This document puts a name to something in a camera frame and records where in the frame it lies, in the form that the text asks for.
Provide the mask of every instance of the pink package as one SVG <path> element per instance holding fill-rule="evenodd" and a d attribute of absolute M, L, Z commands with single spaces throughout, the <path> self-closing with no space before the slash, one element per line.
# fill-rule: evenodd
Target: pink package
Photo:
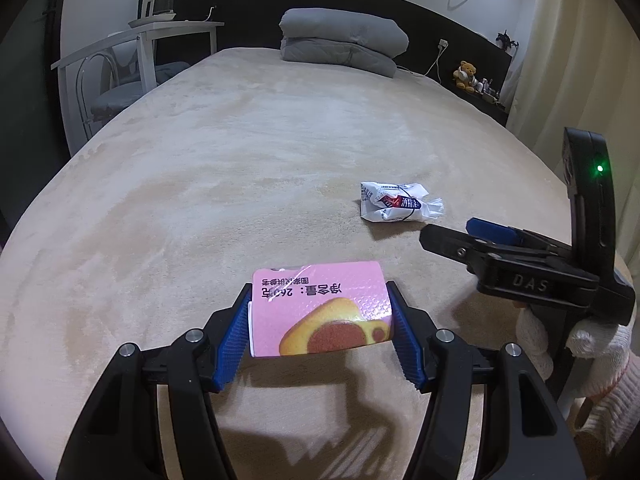
<path fill-rule="evenodd" d="M 355 348 L 391 337 L 391 303 L 378 262 L 254 272 L 251 355 Z"/>

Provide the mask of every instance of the bed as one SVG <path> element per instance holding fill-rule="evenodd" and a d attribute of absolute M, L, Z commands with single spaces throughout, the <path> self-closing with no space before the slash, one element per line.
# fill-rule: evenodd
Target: bed
<path fill-rule="evenodd" d="M 54 478 L 121 343 L 153 348 L 202 326 L 260 267 L 378 260 L 437 325 L 491 348 L 513 340 L 515 309 L 423 251 L 422 224 L 360 218 L 363 180 L 423 184 L 451 228 L 478 216 L 570 240 L 562 182 L 436 82 L 283 62 L 268 48 L 207 57 L 92 138 L 0 255 L 0 416 L 41 475 Z M 389 342 L 245 356 L 212 398 L 238 478 L 401 479 L 428 402 L 401 378 Z M 476 391 L 461 478 L 481 403 Z"/>

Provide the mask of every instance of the white desk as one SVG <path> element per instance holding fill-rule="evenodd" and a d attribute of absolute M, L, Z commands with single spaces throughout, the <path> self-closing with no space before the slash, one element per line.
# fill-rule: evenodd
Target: white desk
<path fill-rule="evenodd" d="M 154 44 L 155 40 L 168 38 L 171 36 L 182 36 L 184 34 L 196 34 L 208 32 L 211 44 L 211 53 L 218 50 L 216 40 L 216 28 L 223 26 L 222 22 L 155 22 L 141 25 L 108 36 L 103 40 L 96 41 L 86 47 L 63 57 L 51 65 L 51 69 L 58 69 L 58 91 L 60 92 L 60 109 L 62 110 L 62 120 L 65 125 L 66 142 L 70 142 L 71 118 L 69 114 L 68 89 L 66 85 L 66 67 L 90 56 L 101 52 L 106 48 L 116 46 L 127 41 L 136 40 L 138 49 L 138 62 L 140 64 L 140 80 L 142 88 L 146 93 L 152 91 L 156 86 L 156 67 L 154 65 Z"/>

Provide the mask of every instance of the metal screw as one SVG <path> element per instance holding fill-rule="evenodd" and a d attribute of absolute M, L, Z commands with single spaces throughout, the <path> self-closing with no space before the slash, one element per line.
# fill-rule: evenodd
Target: metal screw
<path fill-rule="evenodd" d="M 507 343 L 504 349 L 511 357 L 518 357 L 522 354 L 522 348 L 516 345 L 516 343 Z"/>
<path fill-rule="evenodd" d="M 198 341 L 200 341 L 200 339 L 202 339 L 204 337 L 204 332 L 202 330 L 200 330 L 199 328 L 192 328 L 191 330 L 189 330 L 185 335 L 184 338 L 189 342 L 189 343 L 197 343 Z"/>
<path fill-rule="evenodd" d="M 443 343 L 451 343 L 453 341 L 454 335 L 451 330 L 441 328 L 436 332 L 436 337 Z"/>
<path fill-rule="evenodd" d="M 122 357 L 129 357 L 135 351 L 136 351 L 136 346 L 133 343 L 124 343 L 124 345 L 122 345 L 118 350 L 118 353 Z"/>

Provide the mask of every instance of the white curtain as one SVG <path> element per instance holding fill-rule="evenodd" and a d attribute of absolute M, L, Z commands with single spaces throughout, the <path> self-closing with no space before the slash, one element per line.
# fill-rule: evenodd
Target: white curtain
<path fill-rule="evenodd" d="M 500 89 L 500 102 L 507 111 L 510 111 L 511 105 L 513 104 L 516 88 L 518 87 L 518 80 L 522 75 L 522 63 L 524 59 L 525 54 L 521 52 L 517 52 L 516 55 L 513 56 L 507 77 L 504 78 L 504 84 Z"/>
<path fill-rule="evenodd" d="M 640 41 L 613 0 L 536 0 L 507 129 L 562 174 L 565 126 L 607 139 L 618 252 L 640 283 Z"/>

